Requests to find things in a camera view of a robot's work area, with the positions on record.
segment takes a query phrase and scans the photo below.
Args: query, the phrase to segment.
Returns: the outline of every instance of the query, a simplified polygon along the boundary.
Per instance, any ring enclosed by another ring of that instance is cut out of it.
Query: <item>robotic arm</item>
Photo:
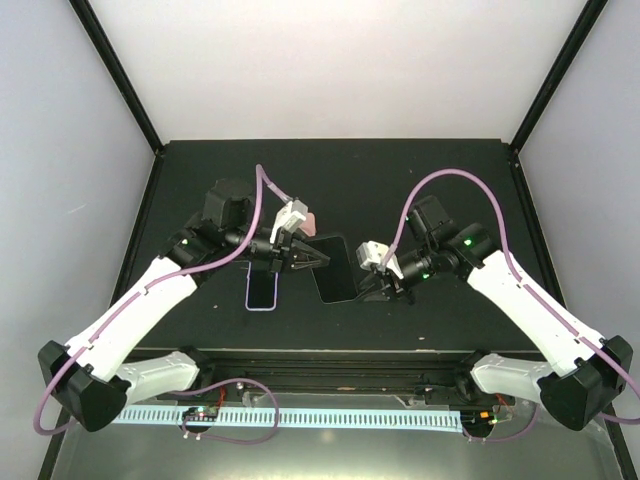
[[[406,221],[421,246],[400,258],[393,255],[387,268],[381,268],[386,245],[366,242],[358,248],[360,266],[372,272],[361,284],[364,300],[402,298],[413,303],[415,285],[450,273],[497,305],[547,360],[476,355],[469,374],[480,391],[542,403],[572,430],[584,428],[623,391],[625,381],[579,338],[598,345],[627,372],[633,355],[629,344],[619,336],[605,340],[556,302],[514,259],[510,266],[481,225],[458,230],[433,196],[417,202]]]
[[[40,350],[38,360],[47,384],[77,356],[52,395],[85,429],[105,427],[129,404],[211,383],[212,369],[206,357],[193,348],[152,360],[123,362],[164,315],[214,271],[176,275],[153,288],[146,286],[163,276],[220,259],[241,245],[253,201],[251,186],[245,182],[218,181],[207,193],[202,212],[171,237],[160,256],[118,302],[64,346],[50,341]],[[329,258],[307,245],[306,235],[299,230],[306,215],[303,203],[289,201],[273,228],[262,228],[253,237],[243,258],[260,262],[263,272],[270,275],[327,265]],[[99,332],[114,314],[117,316],[109,328]]]

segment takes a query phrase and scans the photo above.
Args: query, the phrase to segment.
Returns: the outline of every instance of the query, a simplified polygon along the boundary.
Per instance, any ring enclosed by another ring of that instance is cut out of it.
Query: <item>white wall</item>
[[[69,2],[0,3],[0,72],[0,476],[32,480],[36,354],[108,306],[152,154]]]
[[[609,2],[522,162],[569,307],[633,345],[640,381],[639,24],[639,2]],[[640,416],[630,389],[615,406]],[[623,430],[640,469],[640,427]]]
[[[93,0],[163,141],[510,141],[585,0]]]

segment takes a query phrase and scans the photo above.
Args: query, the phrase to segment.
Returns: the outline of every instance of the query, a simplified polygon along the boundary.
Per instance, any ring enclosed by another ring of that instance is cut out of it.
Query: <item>gray wall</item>
[[[570,309],[635,348],[640,380],[640,5],[609,2],[522,153]],[[640,416],[627,389],[620,415]],[[640,468],[640,427],[623,428]]]
[[[33,479],[36,353],[108,306],[152,154],[68,2],[1,2],[0,72],[0,476]]]

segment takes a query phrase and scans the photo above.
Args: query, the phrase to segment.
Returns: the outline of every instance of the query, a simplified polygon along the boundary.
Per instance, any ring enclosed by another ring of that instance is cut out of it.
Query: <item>black table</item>
[[[133,283],[163,242],[202,206],[219,178],[255,182],[261,163],[285,192],[316,214],[319,233],[340,232],[351,252],[366,240],[389,244],[413,186],[445,167],[482,178],[500,201],[511,249],[538,281],[540,266],[516,191],[506,145],[499,140],[254,140],[171,142],[135,238],[128,276]],[[436,195],[459,226],[484,224],[498,239],[484,194],[462,178],[438,179]],[[281,203],[266,190],[273,218]],[[415,248],[405,236],[399,252]],[[281,276],[276,311],[244,308],[246,264],[234,263],[171,311],[139,347],[330,351],[533,350],[532,343],[492,303],[455,278],[416,289],[417,304],[321,303],[311,272]]]

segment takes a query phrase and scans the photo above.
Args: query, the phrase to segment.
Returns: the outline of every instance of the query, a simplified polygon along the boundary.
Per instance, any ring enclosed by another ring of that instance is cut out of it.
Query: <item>black frame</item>
[[[127,288],[127,282],[131,274],[133,259],[136,255],[138,243],[144,225],[146,223],[151,200],[153,199],[153,195],[159,178],[159,173],[162,169],[164,161],[164,145],[160,140],[158,134],[156,133],[156,130],[153,127],[153,124],[149,116],[147,115],[144,106],[142,105],[140,99],[138,98],[138,95],[133,88],[133,85],[129,81],[129,78],[122,64],[118,60],[116,52],[111,46],[106,33],[102,29],[102,26],[100,25],[100,22],[96,17],[95,12],[90,5],[90,2],[88,0],[69,0],[69,2],[75,10],[85,30],[87,31],[89,38],[93,42],[107,70],[111,74],[116,86],[118,87],[125,102],[127,103],[127,106],[129,107],[132,115],[137,121],[138,126],[145,135],[149,146],[156,155],[142,200],[142,205],[136,218],[131,239],[127,247],[125,260],[123,262],[122,269],[120,270],[120,274],[116,283],[114,295],[112,298],[112,302],[115,302],[115,300],[122,296]],[[560,53],[558,54],[542,86],[540,87],[538,94],[536,95],[520,127],[518,128],[516,135],[508,145],[508,149],[510,150],[509,165],[511,168],[511,174],[516,186],[516,190],[518,192],[522,210],[527,221],[529,233],[533,240],[536,256],[538,258],[538,262],[543,274],[544,284],[549,293],[553,295],[553,297],[556,298],[556,300],[558,300],[561,304],[564,304],[564,299],[562,297],[560,284],[551,263],[551,256],[549,254],[549,250],[542,233],[542,228],[536,214],[535,206],[533,204],[531,193],[529,191],[518,155],[525,145],[527,139],[533,132],[537,122],[539,121],[545,108],[549,104],[554,92],[560,85],[564,75],[573,62],[573,59],[579,52],[582,44],[584,43],[584,40],[587,38],[589,32],[595,25],[600,13],[602,12],[606,4],[607,0],[588,0],[586,2],[582,12],[580,13],[580,16],[576,20],[573,29],[567,37],[564,45],[562,46],[562,49],[560,50]],[[159,353],[162,352],[156,351],[153,352],[153,355],[158,355]],[[149,353],[135,352],[136,358],[141,358],[146,355],[149,355]],[[261,359],[265,362],[265,366],[271,365],[274,368],[281,368],[282,366],[281,358],[279,358],[274,363],[275,359],[269,358],[268,354],[261,355],[261,357]],[[381,360],[379,368],[389,368],[388,359],[380,358],[379,355],[377,355],[377,359]],[[407,362],[406,364],[409,370],[415,368],[415,365],[410,366],[410,363],[411,362]],[[613,412],[613,407],[609,407],[609,413],[611,412]],[[60,418],[58,419],[58,424],[61,425],[68,421],[68,419],[68,414],[63,411],[60,414]],[[618,458],[618,462],[620,464],[620,468],[622,470],[624,478],[630,480],[637,479],[638,477],[626,443],[624,441],[624,437],[622,436],[620,426],[609,422],[607,422],[607,425],[609,436],[614,445],[616,456]],[[52,438],[42,465],[42,470],[38,477],[39,479],[47,479],[51,477],[55,466],[56,457],[60,450],[63,438],[63,434],[56,435]]]

